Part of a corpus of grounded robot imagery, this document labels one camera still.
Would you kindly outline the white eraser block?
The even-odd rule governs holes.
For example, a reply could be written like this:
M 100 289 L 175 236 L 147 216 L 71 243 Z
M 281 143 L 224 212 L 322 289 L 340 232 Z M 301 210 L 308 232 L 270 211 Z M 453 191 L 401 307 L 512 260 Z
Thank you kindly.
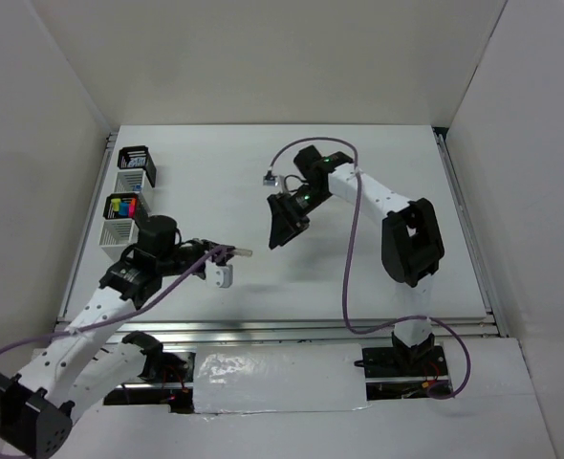
M 249 249 L 234 248 L 230 252 L 233 256 L 252 257 L 253 251 Z

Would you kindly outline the pink cap black highlighter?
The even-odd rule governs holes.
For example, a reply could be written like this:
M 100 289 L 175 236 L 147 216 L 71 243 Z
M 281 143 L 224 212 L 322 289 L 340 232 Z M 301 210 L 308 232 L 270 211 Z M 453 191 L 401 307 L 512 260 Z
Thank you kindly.
M 130 203 L 129 203 L 129 208 L 128 208 L 128 217 L 129 218 L 133 218 L 136 212 L 136 206 L 137 206 L 137 198 L 133 198 Z

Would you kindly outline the blue cap black highlighter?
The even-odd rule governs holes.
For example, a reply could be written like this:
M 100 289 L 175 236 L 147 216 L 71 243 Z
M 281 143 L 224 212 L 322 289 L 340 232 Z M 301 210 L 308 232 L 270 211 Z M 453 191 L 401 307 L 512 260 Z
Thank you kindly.
M 120 217 L 128 217 L 128 208 L 129 208 L 128 202 L 121 202 L 120 210 L 119 210 L 119 216 Z

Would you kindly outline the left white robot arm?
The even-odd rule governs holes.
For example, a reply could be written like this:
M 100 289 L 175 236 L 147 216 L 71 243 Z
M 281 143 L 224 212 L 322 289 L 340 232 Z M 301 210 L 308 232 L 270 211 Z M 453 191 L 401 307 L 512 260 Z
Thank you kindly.
M 184 241 L 176 221 L 155 215 L 100 279 L 82 311 L 13 376 L 0 373 L 0 439 L 22 458 L 50 458 L 84 412 L 133 378 L 155 381 L 174 357 L 134 331 L 105 345 L 124 323 L 157 305 L 191 275 L 217 288 L 232 284 L 233 246 Z

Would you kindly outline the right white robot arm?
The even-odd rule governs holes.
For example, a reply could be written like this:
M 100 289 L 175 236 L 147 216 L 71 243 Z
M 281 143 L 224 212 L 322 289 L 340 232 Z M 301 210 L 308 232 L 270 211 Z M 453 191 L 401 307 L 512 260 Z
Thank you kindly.
M 392 334 L 393 363 L 404 375 L 416 374 L 434 347 L 431 319 L 412 314 L 370 329 L 352 325 L 349 315 L 349 282 L 358 219 L 366 216 L 380 229 L 380 260 L 385 272 L 410 294 L 424 287 L 424 280 L 439 270 L 445 255 L 443 237 L 433 204 L 426 198 L 412 200 L 392 191 L 360 171 L 358 152 L 323 156 L 309 145 L 299 150 L 293 163 L 302 185 L 285 186 L 267 198 L 271 211 L 269 248 L 283 247 L 310 225 L 309 214 L 331 197 L 354 206 L 342 277 L 341 309 L 346 328 L 355 335 L 375 333 L 385 327 Z

